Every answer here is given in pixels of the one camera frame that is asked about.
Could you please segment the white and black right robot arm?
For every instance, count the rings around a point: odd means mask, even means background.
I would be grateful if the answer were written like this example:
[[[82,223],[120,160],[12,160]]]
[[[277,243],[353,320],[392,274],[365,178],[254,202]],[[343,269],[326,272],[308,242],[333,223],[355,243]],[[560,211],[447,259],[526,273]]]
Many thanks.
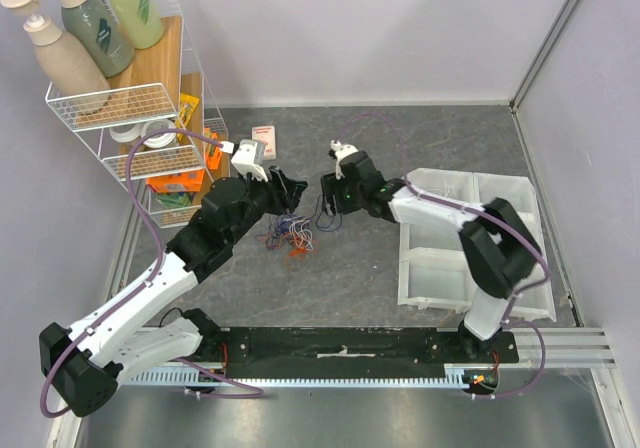
[[[497,197],[485,204],[458,201],[418,188],[407,174],[385,179],[369,155],[332,141],[332,173],[321,177],[329,216],[364,210],[391,223],[455,232],[478,290],[458,328],[458,349],[483,360],[508,324],[516,299],[550,277],[542,250],[512,204]]]

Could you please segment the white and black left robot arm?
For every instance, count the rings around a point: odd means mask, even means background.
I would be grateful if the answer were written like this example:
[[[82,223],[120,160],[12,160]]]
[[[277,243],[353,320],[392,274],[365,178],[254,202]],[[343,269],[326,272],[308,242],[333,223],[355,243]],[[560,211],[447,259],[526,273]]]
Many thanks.
[[[136,331],[169,302],[202,283],[233,255],[233,247],[266,214],[294,211],[308,184],[270,167],[266,180],[224,177],[213,182],[201,207],[154,263],[110,301],[64,327],[39,335],[45,384],[40,409],[47,418],[50,390],[65,401],[60,415],[85,417],[103,407],[120,384],[166,361],[192,355],[208,361],[219,350],[217,326],[203,313],[180,318],[137,337]]]

